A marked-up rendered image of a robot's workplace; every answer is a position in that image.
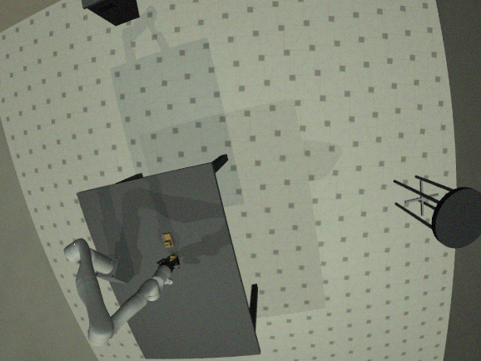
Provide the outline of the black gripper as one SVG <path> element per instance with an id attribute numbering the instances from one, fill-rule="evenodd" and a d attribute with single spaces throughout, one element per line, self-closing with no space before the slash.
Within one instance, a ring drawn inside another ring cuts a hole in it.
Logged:
<path id="1" fill-rule="evenodd" d="M 173 259 L 172 261 L 170 261 L 171 257 L 170 255 L 166 258 L 166 259 L 162 259 L 160 261 L 157 262 L 157 267 L 159 267 L 159 265 L 166 265 L 167 267 L 170 268 L 171 270 L 171 273 L 173 271 L 173 269 L 175 269 L 175 267 L 178 267 L 180 268 L 180 261 L 178 260 L 178 255 L 176 256 L 175 259 Z M 163 262 L 162 262 L 163 261 Z M 174 265 L 175 264 L 175 265 Z"/>

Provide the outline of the tan rectangular tray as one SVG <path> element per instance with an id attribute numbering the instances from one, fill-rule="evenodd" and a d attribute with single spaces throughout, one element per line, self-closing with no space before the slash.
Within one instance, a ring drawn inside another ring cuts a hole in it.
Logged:
<path id="1" fill-rule="evenodd" d="M 163 236 L 164 241 L 171 240 L 172 246 L 174 245 L 173 240 L 171 238 L 171 233 L 165 233 L 162 236 Z"/>

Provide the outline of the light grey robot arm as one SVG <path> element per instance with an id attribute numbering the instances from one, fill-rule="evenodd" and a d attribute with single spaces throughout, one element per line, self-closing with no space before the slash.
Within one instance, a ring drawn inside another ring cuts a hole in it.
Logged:
<path id="1" fill-rule="evenodd" d="M 142 309 L 148 300 L 155 301 L 161 296 L 164 284 L 173 284 L 174 282 L 169 278 L 170 268 L 160 265 L 152 278 L 146 280 L 139 290 L 111 317 L 104 304 L 95 271 L 100 270 L 103 274 L 109 274 L 114 267 L 113 260 L 89 248 L 88 243 L 82 238 L 66 246 L 64 255 L 72 263 L 80 265 L 77 271 L 76 287 L 81 301 L 87 308 L 88 340 L 94 346 L 107 344 L 118 329 Z"/>

